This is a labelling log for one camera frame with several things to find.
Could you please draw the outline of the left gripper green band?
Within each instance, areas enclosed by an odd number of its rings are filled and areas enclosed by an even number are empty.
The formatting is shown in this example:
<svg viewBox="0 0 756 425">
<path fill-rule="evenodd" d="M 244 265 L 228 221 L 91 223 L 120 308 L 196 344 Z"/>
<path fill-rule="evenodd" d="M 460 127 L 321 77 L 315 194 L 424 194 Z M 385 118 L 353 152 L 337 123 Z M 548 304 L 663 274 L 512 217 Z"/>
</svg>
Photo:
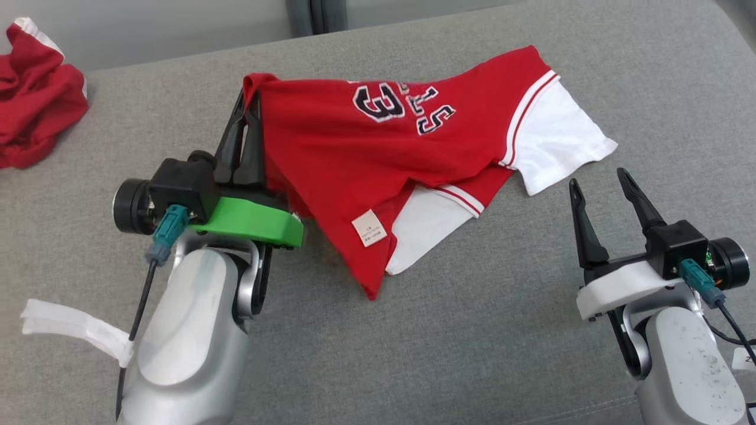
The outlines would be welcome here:
<svg viewBox="0 0 756 425">
<path fill-rule="evenodd" d="M 244 108 L 241 91 L 215 154 L 214 178 L 221 198 L 205 224 L 191 223 L 200 233 L 254 240 L 289 250 L 302 247 L 304 225 L 283 194 L 262 190 L 266 185 L 262 107 L 258 94 Z"/>
</svg>

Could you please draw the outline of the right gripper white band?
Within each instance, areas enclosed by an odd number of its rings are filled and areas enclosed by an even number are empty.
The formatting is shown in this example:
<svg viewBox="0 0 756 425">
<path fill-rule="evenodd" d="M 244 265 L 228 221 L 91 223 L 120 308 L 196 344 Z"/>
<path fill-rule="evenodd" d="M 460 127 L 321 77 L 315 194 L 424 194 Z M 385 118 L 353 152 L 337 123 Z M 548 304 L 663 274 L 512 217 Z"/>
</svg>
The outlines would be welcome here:
<svg viewBox="0 0 756 425">
<path fill-rule="evenodd" d="M 636 213 L 643 236 L 652 228 L 667 226 L 666 221 L 648 199 L 631 174 L 624 168 L 617 169 L 617 177 L 623 194 Z M 588 213 L 586 201 L 577 179 L 569 181 L 569 197 L 575 231 L 579 266 L 584 270 L 607 264 L 608 251 L 600 244 Z M 586 321 L 598 313 L 608 313 L 621 307 L 629 308 L 629 314 L 650 312 L 667 307 L 688 309 L 703 322 L 700 302 L 691 288 L 678 277 L 664 280 L 647 261 L 638 261 L 599 277 L 578 291 L 576 296 L 581 320 Z"/>
</svg>

